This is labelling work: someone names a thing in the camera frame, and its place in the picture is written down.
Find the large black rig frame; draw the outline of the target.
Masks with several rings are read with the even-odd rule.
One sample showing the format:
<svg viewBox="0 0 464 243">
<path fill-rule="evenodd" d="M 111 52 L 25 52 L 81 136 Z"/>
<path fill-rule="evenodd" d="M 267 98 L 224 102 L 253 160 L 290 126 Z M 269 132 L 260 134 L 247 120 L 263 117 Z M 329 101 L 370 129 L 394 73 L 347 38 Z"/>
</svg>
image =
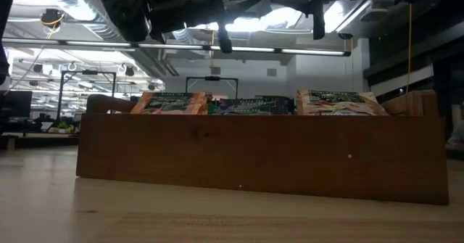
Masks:
<svg viewBox="0 0 464 243">
<path fill-rule="evenodd" d="M 68 73 L 73 73 L 69 77 L 71 79 L 75 74 L 82 74 L 82 75 L 111 75 L 112 76 L 112 81 L 110 83 L 112 84 L 112 91 L 111 91 L 111 97 L 115 97 L 115 87 L 116 87 L 116 77 L 117 73 L 114 72 L 102 72 L 98 70 L 62 70 L 61 71 L 61 78 L 60 78 L 60 85 L 59 85 L 59 99 L 58 99 L 58 106 L 57 106 L 57 117 L 52 125 L 59 125 L 60 123 L 60 116 L 61 116 L 61 109 L 62 109 L 62 96 L 63 96 L 63 91 L 64 91 L 64 85 L 68 82 L 68 80 L 65 80 L 65 76 Z"/>
</svg>

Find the long ceiling light strip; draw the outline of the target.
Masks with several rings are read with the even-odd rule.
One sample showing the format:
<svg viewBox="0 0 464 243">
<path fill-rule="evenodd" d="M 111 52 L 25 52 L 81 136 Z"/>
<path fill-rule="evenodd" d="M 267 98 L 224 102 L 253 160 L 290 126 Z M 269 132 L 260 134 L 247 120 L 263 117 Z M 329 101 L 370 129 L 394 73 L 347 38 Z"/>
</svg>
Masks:
<svg viewBox="0 0 464 243">
<path fill-rule="evenodd" d="M 137 44 L 124 42 L 106 42 L 106 41 L 71 41 L 71 40 L 51 40 L 36 38 L 4 38 L 2 43 L 7 45 L 38 45 L 38 46 L 79 46 L 79 47 L 96 47 L 101 49 L 132 50 L 132 49 L 167 49 L 167 50 L 185 50 L 185 51 L 220 51 L 219 46 L 214 45 L 195 45 L 195 44 Z M 313 55 L 329 57 L 349 57 L 349 51 L 322 50 L 322 49 L 289 49 L 289 48 L 268 48 L 268 47 L 249 47 L 249 46 L 232 46 L 233 52 L 253 52 L 253 53 L 270 53 L 270 54 L 296 54 L 296 55 Z"/>
</svg>

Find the silver ventilation duct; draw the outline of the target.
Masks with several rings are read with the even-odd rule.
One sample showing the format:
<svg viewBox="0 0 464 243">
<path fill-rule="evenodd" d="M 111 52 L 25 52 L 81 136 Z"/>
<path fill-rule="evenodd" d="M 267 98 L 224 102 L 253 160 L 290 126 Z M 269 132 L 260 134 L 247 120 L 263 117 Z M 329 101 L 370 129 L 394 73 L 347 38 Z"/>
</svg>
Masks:
<svg viewBox="0 0 464 243">
<path fill-rule="evenodd" d="M 100 0 L 53 0 L 58 7 L 104 41 L 124 41 Z"/>
</svg>

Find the neighbouring wooden table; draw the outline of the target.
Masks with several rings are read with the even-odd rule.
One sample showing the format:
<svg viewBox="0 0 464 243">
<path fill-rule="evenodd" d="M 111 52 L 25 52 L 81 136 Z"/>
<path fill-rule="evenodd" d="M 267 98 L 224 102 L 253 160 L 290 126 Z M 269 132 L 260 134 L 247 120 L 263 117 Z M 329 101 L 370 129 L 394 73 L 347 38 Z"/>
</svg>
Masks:
<svg viewBox="0 0 464 243">
<path fill-rule="evenodd" d="M 78 136 L 66 133 L 3 133 L 0 150 L 76 146 Z"/>
</svg>

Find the wooden three-compartment tray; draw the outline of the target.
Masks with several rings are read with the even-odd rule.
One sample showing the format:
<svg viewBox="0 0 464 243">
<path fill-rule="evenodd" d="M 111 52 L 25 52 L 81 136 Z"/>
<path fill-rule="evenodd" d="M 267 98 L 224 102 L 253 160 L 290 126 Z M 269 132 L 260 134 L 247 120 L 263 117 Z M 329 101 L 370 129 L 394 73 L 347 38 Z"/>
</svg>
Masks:
<svg viewBox="0 0 464 243">
<path fill-rule="evenodd" d="M 81 119 L 81 178 L 447 205 L 443 121 L 418 116 Z"/>
</svg>

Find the black monitor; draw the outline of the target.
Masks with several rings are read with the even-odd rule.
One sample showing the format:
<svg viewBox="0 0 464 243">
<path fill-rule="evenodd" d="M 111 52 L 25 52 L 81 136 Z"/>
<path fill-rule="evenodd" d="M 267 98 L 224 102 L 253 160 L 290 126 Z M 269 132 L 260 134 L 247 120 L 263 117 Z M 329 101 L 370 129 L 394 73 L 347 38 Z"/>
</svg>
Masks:
<svg viewBox="0 0 464 243">
<path fill-rule="evenodd" d="M 0 118 L 28 118 L 32 91 L 0 91 Z"/>
</svg>

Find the round black ceiling device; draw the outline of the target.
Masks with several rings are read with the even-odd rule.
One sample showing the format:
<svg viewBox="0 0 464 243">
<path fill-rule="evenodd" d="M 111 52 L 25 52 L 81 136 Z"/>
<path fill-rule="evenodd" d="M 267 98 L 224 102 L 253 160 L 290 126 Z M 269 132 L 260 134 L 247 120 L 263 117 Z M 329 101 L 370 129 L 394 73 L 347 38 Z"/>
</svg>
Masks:
<svg viewBox="0 0 464 243">
<path fill-rule="evenodd" d="M 39 20 L 42 25 L 51 28 L 57 29 L 60 27 L 65 14 L 58 9 L 46 9 L 44 13 L 41 14 Z"/>
</svg>

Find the person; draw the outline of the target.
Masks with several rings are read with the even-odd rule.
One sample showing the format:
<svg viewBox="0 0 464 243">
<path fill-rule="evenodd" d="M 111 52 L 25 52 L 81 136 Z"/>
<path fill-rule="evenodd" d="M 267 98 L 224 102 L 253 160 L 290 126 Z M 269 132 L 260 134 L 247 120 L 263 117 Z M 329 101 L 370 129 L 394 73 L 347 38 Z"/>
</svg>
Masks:
<svg viewBox="0 0 464 243">
<path fill-rule="evenodd" d="M 205 93 L 205 98 L 207 102 L 207 114 L 208 115 L 214 115 L 218 111 L 218 106 L 213 102 L 212 98 L 213 95 L 211 92 L 206 92 Z"/>
<path fill-rule="evenodd" d="M 447 150 L 464 153 L 464 120 L 452 132 L 446 143 Z"/>
</svg>

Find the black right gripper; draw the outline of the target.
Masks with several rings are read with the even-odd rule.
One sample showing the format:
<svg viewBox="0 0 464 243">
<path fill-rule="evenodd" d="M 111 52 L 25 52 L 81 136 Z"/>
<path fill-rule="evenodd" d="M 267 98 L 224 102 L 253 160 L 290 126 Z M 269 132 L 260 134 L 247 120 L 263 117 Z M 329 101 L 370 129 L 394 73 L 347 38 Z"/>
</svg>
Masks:
<svg viewBox="0 0 464 243">
<path fill-rule="evenodd" d="M 325 32 L 325 21 L 323 2 L 321 0 L 269 0 L 274 4 L 279 4 L 300 11 L 305 15 L 313 15 L 313 39 L 322 39 Z"/>
</svg>

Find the small black rig frame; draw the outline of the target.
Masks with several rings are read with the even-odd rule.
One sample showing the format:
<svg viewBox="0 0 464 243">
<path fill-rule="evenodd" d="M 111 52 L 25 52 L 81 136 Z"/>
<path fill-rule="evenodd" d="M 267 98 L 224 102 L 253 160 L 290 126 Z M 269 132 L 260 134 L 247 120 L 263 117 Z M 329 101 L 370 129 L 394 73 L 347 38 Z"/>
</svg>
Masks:
<svg viewBox="0 0 464 243">
<path fill-rule="evenodd" d="M 236 83 L 236 86 L 235 86 L 235 99 L 238 99 L 239 97 L 239 79 L 238 78 L 223 78 L 223 77 L 220 77 L 220 76 L 214 76 L 214 75 L 211 75 L 211 76 L 204 76 L 204 77 L 198 77 L 198 76 L 188 76 L 186 77 L 186 80 L 185 80 L 185 91 L 184 92 L 188 92 L 188 89 L 189 89 L 189 81 L 191 79 L 194 79 L 194 80 L 203 80 L 203 81 L 234 81 Z"/>
</svg>

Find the cream tea packet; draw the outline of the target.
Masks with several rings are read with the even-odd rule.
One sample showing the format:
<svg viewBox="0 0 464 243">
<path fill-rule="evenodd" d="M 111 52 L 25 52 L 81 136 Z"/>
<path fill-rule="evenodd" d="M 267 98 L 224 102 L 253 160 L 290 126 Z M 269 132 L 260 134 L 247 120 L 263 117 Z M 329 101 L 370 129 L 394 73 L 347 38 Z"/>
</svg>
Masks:
<svg viewBox="0 0 464 243">
<path fill-rule="evenodd" d="M 298 115 L 389 116 L 372 92 L 316 91 L 297 89 Z"/>
</svg>

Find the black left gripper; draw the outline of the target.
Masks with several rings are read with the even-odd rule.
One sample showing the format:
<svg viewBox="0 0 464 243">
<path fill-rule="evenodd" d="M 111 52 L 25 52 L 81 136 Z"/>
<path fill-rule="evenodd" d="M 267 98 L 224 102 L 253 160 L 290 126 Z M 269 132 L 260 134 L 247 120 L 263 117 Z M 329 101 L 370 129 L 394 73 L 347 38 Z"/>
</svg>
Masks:
<svg viewBox="0 0 464 243">
<path fill-rule="evenodd" d="M 226 25 L 261 0 L 160 0 L 149 5 L 147 18 L 152 28 L 169 33 L 215 22 L 222 53 L 233 52 Z"/>
</svg>

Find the orange tea packet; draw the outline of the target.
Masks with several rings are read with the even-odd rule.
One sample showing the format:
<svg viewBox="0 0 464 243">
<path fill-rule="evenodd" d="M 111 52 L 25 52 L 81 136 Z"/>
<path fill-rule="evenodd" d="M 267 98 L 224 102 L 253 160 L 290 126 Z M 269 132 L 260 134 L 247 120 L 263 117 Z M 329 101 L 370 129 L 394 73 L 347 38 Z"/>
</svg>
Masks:
<svg viewBox="0 0 464 243">
<path fill-rule="evenodd" d="M 149 115 L 206 115 L 205 93 L 144 92 L 130 111 Z"/>
</svg>

